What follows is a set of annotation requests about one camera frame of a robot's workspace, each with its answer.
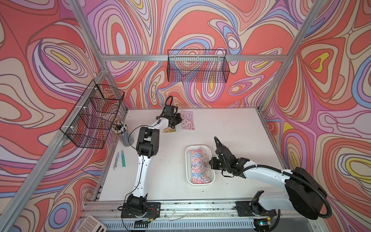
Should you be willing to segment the yellow green sticker sheet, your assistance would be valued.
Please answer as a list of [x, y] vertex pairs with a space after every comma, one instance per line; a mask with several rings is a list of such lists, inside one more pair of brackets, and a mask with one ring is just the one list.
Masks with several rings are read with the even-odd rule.
[[176, 132], [176, 128], [172, 128], [171, 126], [168, 126], [167, 128], [165, 128], [163, 130], [164, 133], [172, 133], [172, 132]]

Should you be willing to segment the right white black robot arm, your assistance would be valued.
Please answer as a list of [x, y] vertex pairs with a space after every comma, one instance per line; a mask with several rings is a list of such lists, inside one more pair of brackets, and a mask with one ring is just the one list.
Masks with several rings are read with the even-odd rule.
[[269, 211], [292, 210], [312, 220], [331, 218], [326, 191], [305, 169], [282, 170], [248, 158], [236, 158], [217, 137], [214, 141], [216, 157], [209, 162], [213, 170], [228, 172], [228, 178], [254, 179], [280, 189], [273, 193], [259, 190], [249, 202], [251, 214], [261, 216]]

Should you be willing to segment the pink bonbon sticker sheet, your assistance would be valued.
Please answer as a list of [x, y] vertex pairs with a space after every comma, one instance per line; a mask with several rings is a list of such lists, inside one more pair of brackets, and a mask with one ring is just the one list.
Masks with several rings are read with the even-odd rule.
[[195, 130], [194, 117], [192, 111], [182, 111], [182, 128], [185, 130]]

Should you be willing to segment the white plastic storage tray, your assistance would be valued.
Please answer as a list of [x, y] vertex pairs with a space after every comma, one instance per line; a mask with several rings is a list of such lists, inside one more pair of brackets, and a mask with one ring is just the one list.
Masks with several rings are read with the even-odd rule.
[[215, 172], [209, 161], [212, 153], [208, 146], [193, 145], [185, 151], [186, 179], [193, 186], [210, 185], [215, 180]]

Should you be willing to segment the pink puffy sticker sheet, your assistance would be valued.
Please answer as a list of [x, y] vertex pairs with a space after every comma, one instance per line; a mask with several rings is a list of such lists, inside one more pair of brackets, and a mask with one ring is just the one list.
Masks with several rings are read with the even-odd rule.
[[209, 156], [207, 153], [202, 153], [202, 179], [205, 183], [210, 183], [213, 178], [212, 169], [209, 164]]

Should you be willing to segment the blue red animal sticker sheet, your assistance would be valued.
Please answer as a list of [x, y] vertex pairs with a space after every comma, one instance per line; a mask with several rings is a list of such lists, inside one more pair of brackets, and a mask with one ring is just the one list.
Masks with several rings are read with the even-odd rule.
[[206, 151], [202, 148], [190, 151], [191, 177], [192, 184], [208, 184], [202, 179], [202, 153]]

